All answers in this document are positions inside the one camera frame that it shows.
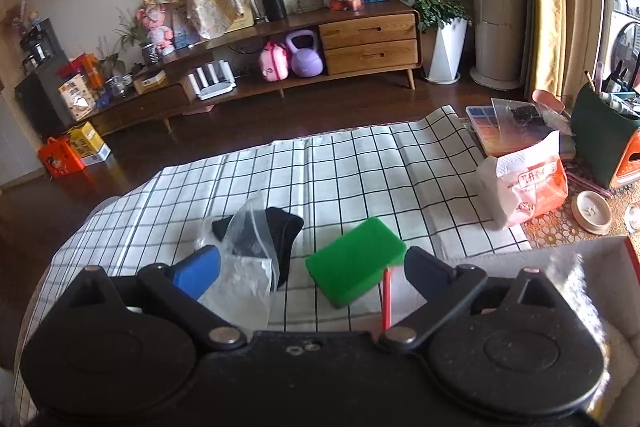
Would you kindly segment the washing machine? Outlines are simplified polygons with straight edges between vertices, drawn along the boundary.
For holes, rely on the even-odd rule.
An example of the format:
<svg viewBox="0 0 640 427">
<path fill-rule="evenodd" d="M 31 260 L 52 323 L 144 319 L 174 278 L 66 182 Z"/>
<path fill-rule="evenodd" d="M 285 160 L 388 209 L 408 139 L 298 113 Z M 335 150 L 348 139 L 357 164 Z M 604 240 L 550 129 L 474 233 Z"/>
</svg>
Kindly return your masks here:
<svg viewBox="0 0 640 427">
<path fill-rule="evenodd" d="M 603 75 L 618 70 L 632 91 L 639 84 L 639 0 L 604 0 L 599 60 Z"/>
</svg>

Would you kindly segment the white pet bowl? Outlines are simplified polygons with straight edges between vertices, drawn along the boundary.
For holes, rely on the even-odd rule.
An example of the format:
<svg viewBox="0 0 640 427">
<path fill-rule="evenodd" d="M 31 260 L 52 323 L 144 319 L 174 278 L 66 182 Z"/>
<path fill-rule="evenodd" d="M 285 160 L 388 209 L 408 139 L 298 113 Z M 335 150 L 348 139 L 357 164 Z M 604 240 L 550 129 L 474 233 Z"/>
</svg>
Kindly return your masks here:
<svg viewBox="0 0 640 427">
<path fill-rule="evenodd" d="M 596 192 L 581 191 L 570 204 L 574 219 L 584 230 L 596 235 L 608 234 L 612 225 L 612 210 Z"/>
</svg>

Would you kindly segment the white fluffy towel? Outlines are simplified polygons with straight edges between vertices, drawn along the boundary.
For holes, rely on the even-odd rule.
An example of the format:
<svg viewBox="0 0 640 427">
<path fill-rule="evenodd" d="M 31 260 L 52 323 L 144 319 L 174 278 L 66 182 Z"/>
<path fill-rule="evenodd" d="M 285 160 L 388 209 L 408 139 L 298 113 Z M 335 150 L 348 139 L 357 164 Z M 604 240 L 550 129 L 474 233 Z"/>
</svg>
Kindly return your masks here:
<svg viewBox="0 0 640 427">
<path fill-rule="evenodd" d="M 604 356 L 605 367 L 587 412 L 596 421 L 603 423 L 615 401 L 638 372 L 639 361 L 634 349 L 615 326 L 605 320 L 601 320 L 601 324 L 603 340 L 599 346 Z"/>
</svg>

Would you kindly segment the black cylinder speaker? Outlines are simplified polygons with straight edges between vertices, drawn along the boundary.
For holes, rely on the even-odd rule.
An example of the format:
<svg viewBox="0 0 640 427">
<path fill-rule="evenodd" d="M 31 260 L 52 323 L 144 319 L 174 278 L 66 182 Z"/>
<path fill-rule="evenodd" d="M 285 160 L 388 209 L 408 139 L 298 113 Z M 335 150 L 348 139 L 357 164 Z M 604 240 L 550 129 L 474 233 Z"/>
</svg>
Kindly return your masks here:
<svg viewBox="0 0 640 427">
<path fill-rule="evenodd" d="M 262 7 L 270 22 L 277 22 L 288 17 L 284 0 L 262 0 Z"/>
</svg>

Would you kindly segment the white router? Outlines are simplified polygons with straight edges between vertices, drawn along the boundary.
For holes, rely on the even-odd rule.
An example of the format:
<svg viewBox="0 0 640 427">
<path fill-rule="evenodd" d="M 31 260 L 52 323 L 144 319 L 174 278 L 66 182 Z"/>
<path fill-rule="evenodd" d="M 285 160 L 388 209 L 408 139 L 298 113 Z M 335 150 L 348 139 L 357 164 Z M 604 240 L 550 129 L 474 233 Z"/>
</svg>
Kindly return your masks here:
<svg viewBox="0 0 640 427">
<path fill-rule="evenodd" d="M 236 81 L 227 61 L 213 61 L 197 67 L 190 72 L 188 80 L 200 101 L 218 98 L 236 88 Z"/>
</svg>

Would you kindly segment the green orange organizer box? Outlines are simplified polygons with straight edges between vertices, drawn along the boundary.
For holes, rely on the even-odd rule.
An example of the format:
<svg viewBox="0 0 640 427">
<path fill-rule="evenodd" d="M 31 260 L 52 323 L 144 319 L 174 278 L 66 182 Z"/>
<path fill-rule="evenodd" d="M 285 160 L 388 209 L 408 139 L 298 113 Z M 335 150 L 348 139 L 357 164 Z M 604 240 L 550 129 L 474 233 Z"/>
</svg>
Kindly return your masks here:
<svg viewBox="0 0 640 427">
<path fill-rule="evenodd" d="M 578 92 L 570 127 L 577 156 L 594 182 L 619 188 L 639 181 L 639 119 L 616 113 L 585 84 Z"/>
</svg>

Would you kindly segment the checkered tablecloth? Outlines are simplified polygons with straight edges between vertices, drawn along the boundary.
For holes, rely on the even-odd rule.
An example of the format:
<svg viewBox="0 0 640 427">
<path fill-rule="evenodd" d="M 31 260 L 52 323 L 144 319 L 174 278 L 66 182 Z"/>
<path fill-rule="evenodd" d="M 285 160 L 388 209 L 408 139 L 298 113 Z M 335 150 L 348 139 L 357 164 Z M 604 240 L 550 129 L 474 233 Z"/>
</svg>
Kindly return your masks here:
<svg viewBox="0 0 640 427">
<path fill-rule="evenodd" d="M 207 219 L 227 218 L 255 194 L 301 217 L 290 274 L 274 297 L 269 325 L 283 332 L 341 332 L 381 325 L 381 288 L 343 309 L 311 280 L 306 259 L 375 218 L 407 246 L 442 260 L 525 251 L 521 227 L 500 229 L 478 196 L 482 153 L 453 108 L 407 124 L 274 142 L 160 170 L 93 211 L 54 255 L 25 327 L 33 332 L 86 265 L 131 275 L 192 253 Z"/>
</svg>

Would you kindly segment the purple kettlebell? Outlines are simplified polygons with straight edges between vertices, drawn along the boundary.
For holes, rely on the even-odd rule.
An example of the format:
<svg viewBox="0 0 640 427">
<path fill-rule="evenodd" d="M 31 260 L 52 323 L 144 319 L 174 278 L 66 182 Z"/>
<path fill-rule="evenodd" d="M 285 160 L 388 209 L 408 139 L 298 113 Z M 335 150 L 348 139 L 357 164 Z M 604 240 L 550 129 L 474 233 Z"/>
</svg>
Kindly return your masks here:
<svg viewBox="0 0 640 427">
<path fill-rule="evenodd" d="M 296 38 L 310 37 L 310 48 L 298 48 L 294 40 Z M 318 50 L 318 37 L 310 29 L 301 29 L 290 32 L 285 37 L 285 44 L 290 51 L 290 65 L 295 75 L 303 78 L 319 76 L 323 70 L 322 58 Z"/>
</svg>

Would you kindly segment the pink doll figure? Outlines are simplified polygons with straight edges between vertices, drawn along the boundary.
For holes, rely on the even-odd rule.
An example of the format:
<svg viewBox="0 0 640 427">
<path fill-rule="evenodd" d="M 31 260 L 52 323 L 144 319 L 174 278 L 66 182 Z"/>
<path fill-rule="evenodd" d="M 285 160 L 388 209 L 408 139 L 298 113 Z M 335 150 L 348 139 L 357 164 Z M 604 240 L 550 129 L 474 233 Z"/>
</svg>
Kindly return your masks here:
<svg viewBox="0 0 640 427">
<path fill-rule="evenodd" d="M 145 31 L 145 38 L 160 56 L 175 51 L 174 32 L 165 24 L 166 12 L 156 0 L 143 0 L 137 10 L 136 19 Z"/>
</svg>

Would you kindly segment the yellow curtain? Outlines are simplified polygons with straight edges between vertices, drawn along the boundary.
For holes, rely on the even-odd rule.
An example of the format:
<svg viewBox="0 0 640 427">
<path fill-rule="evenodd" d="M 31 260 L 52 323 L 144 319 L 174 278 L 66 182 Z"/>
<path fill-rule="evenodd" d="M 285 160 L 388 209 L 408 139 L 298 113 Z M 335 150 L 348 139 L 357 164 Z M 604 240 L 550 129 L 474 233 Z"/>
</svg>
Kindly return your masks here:
<svg viewBox="0 0 640 427">
<path fill-rule="evenodd" d="M 561 96 L 565 78 L 566 0 L 530 0 L 528 91 Z"/>
</svg>

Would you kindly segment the yellow box on floor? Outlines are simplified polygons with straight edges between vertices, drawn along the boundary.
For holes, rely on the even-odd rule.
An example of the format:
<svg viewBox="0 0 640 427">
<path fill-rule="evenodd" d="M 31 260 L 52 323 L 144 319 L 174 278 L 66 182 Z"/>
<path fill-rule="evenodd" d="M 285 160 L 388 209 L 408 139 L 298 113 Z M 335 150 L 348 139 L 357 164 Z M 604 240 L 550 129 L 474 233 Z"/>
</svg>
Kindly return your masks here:
<svg viewBox="0 0 640 427">
<path fill-rule="evenodd" d="M 86 167 L 107 161 L 111 156 L 111 149 L 89 121 L 73 127 L 66 135 L 70 146 Z"/>
</svg>

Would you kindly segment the clear bag with black item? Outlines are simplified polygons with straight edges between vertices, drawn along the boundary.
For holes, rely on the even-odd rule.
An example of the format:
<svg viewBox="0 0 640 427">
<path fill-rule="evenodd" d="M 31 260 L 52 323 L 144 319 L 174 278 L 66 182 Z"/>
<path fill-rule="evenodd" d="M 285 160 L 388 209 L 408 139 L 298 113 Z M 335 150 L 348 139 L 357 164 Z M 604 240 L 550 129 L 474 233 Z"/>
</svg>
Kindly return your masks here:
<svg viewBox="0 0 640 427">
<path fill-rule="evenodd" d="M 205 255 L 196 268 L 195 300 L 247 334 L 268 326 L 284 281 L 274 231 L 258 192 L 228 220 L 206 217 L 194 241 Z"/>
</svg>

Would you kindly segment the orange gift bag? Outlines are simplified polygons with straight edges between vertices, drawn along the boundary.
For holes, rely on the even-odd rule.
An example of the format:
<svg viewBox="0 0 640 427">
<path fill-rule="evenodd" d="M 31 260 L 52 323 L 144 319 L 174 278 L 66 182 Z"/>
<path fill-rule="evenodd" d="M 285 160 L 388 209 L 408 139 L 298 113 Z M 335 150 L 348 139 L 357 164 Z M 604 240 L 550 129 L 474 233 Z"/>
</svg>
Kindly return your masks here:
<svg viewBox="0 0 640 427">
<path fill-rule="evenodd" d="M 84 162 L 65 138 L 47 139 L 37 155 L 54 179 L 85 169 Z"/>
</svg>

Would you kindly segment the orange white snack bag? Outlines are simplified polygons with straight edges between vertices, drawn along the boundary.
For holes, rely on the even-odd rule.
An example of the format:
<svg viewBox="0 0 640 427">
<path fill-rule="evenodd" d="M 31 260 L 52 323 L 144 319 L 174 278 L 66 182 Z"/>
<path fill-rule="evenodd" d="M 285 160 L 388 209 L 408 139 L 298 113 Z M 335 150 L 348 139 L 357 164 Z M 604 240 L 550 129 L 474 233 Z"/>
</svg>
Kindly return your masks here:
<svg viewBox="0 0 640 427">
<path fill-rule="evenodd" d="M 499 230 L 512 228 L 563 205 L 568 196 L 560 157 L 560 132 L 530 147 L 488 156 L 476 168 L 480 201 Z"/>
</svg>

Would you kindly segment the green sponge block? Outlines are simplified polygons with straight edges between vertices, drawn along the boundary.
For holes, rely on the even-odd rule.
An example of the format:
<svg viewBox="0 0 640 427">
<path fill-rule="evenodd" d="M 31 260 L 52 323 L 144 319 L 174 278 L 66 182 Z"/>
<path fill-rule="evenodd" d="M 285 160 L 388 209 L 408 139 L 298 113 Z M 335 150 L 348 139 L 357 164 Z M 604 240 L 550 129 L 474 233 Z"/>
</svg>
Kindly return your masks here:
<svg viewBox="0 0 640 427">
<path fill-rule="evenodd" d="M 305 261 L 309 275 L 334 308 L 345 308 L 381 283 L 386 269 L 404 262 L 407 246 L 378 218 L 369 218 Z"/>
</svg>

